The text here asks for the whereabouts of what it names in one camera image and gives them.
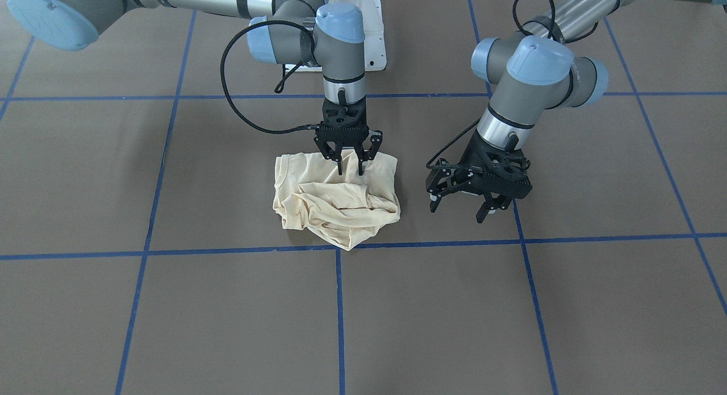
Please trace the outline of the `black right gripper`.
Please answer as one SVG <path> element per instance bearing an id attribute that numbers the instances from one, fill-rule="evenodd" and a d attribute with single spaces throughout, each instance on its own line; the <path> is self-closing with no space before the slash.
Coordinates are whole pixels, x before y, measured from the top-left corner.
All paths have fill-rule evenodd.
<path id="1" fill-rule="evenodd" d="M 367 124 L 366 99 L 350 105 L 340 105 L 325 99 L 322 105 L 323 120 L 316 129 L 314 142 L 322 156 L 334 160 L 338 175 L 344 174 L 344 147 L 354 149 L 358 168 L 357 175 L 364 174 L 364 162 L 374 160 L 383 141 L 382 131 L 370 130 Z"/>

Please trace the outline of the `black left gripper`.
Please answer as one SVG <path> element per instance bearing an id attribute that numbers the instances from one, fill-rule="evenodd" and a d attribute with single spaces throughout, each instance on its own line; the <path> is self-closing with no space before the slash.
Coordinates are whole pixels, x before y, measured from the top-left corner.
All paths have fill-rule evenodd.
<path id="1" fill-rule="evenodd" d="M 483 223 L 489 214 L 507 210 L 514 199 L 523 199 L 532 190 L 527 170 L 530 160 L 516 146 L 519 137 L 512 132 L 506 135 L 504 149 L 484 141 L 474 133 L 456 164 L 450 164 L 441 155 L 456 141 L 468 133 L 465 129 L 426 163 L 429 175 L 426 190 L 429 194 L 429 211 L 437 211 L 444 197 L 454 193 L 483 196 L 484 201 L 476 213 L 476 222 Z"/>

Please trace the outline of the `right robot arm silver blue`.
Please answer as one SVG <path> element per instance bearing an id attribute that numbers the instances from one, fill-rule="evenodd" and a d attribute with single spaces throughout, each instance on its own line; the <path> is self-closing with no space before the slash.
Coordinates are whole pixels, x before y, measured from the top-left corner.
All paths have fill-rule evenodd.
<path id="1" fill-rule="evenodd" d="M 344 170 L 344 152 L 352 151 L 363 174 L 379 151 L 383 135 L 366 121 L 365 16 L 353 2 L 335 0 L 7 0 L 11 16 L 35 38 L 65 51 L 80 51 L 96 42 L 117 20 L 135 9 L 187 9 L 212 16 L 247 20 L 225 47 L 220 82 L 229 107 L 234 104 L 226 79 L 229 52 L 246 40 L 260 63 L 319 67 L 324 87 L 322 120 L 288 129 L 253 128 L 283 135 L 314 131 L 326 160 Z"/>

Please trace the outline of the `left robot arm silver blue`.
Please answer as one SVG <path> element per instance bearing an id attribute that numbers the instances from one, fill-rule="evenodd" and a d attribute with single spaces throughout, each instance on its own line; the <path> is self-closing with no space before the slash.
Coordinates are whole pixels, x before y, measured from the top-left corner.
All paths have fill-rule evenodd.
<path id="1" fill-rule="evenodd" d="M 484 198 L 476 213 L 476 221 L 483 222 L 488 214 L 529 195 L 530 161 L 522 148 L 542 113 L 592 104 L 608 87 L 607 67 L 574 56 L 569 44 L 586 38 L 600 20 L 634 1 L 548 0 L 545 14 L 527 22 L 514 17 L 517 30 L 508 38 L 487 38 L 476 45 L 472 72 L 494 91 L 483 115 L 468 127 L 473 135 L 459 162 L 450 164 L 439 152 L 427 162 L 429 211 L 435 212 L 444 197 L 463 192 Z"/>

